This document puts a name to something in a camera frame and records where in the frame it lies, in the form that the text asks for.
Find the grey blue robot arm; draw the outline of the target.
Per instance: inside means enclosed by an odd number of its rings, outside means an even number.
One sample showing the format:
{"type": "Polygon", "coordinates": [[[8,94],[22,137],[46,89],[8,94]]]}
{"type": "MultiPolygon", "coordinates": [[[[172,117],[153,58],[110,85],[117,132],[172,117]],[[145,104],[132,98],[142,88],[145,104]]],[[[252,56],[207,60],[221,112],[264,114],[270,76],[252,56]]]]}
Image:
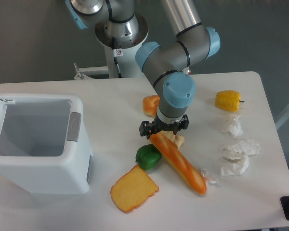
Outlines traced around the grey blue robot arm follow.
{"type": "Polygon", "coordinates": [[[168,48],[146,41],[147,22],[132,0],[68,0],[66,6],[80,29],[94,29],[104,47],[110,78],[144,76],[159,96],[154,120],[141,123],[140,135],[149,138],[160,131],[187,129],[185,112],[196,86],[185,71],[214,55],[221,44],[215,29],[203,26],[193,2],[163,1],[176,35],[168,48]]]}

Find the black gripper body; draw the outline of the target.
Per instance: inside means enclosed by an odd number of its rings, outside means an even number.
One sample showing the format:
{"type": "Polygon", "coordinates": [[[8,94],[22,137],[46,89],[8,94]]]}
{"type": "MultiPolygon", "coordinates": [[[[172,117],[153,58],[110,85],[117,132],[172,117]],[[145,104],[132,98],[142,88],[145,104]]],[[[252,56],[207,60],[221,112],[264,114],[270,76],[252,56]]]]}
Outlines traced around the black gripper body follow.
{"type": "Polygon", "coordinates": [[[189,120],[187,115],[183,115],[182,119],[172,124],[162,122],[158,117],[154,121],[142,121],[139,127],[140,136],[150,137],[153,134],[157,134],[161,131],[172,131],[174,135],[182,129],[187,129],[189,120]]]}

